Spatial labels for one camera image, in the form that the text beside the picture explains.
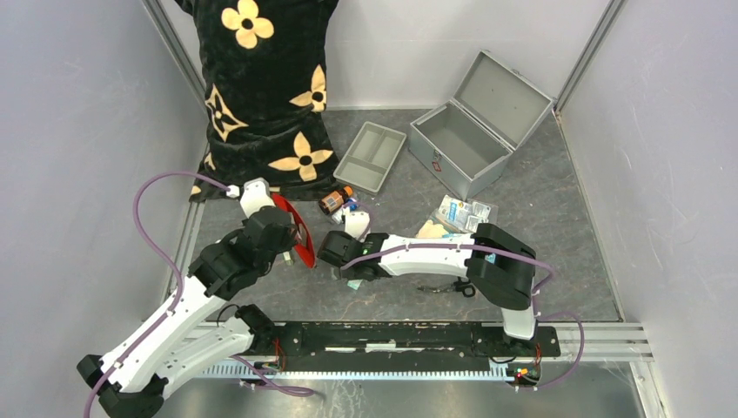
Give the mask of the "red first aid pouch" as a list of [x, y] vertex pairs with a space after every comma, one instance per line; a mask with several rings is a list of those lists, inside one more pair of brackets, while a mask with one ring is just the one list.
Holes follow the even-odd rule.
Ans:
[[277, 207], [291, 215], [294, 225], [293, 229], [296, 231], [293, 250], [307, 268], [313, 269], [317, 265], [317, 257], [312, 236], [306, 222], [303, 220], [298, 209], [284, 196], [273, 192], [272, 199]]

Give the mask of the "amber pill bottle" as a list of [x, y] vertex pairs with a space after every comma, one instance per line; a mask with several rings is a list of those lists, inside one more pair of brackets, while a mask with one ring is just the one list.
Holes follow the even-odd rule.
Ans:
[[353, 195], [353, 189], [345, 185], [333, 192], [328, 193], [319, 201], [319, 209], [325, 215], [331, 215], [342, 207]]

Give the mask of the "silver metal case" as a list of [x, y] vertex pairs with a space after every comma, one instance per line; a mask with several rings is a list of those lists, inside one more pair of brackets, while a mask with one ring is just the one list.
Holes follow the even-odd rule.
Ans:
[[410, 153], [458, 199], [496, 181], [556, 99], [482, 50], [458, 90], [411, 124]]

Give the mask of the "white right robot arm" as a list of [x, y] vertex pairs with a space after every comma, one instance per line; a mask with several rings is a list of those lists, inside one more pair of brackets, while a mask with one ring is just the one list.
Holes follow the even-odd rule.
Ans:
[[538, 342], [532, 291], [542, 267], [532, 247], [500, 227], [480, 224], [473, 233], [443, 238], [408, 238], [369, 233], [359, 239], [342, 231], [324, 238], [317, 257], [348, 280], [377, 280], [408, 274], [446, 275], [470, 284], [503, 315], [503, 345], [527, 354]]

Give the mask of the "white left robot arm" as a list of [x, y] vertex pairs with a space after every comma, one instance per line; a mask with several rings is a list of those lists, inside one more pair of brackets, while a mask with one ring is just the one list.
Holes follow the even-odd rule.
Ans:
[[175, 391], [213, 364], [246, 350], [266, 353], [273, 331], [257, 308], [189, 343], [184, 339], [267, 275], [274, 260], [296, 245], [298, 231], [293, 215], [277, 206], [249, 214], [241, 228], [201, 251], [189, 276], [132, 336], [105, 355], [85, 356], [77, 370], [104, 412], [109, 417], [152, 417]]

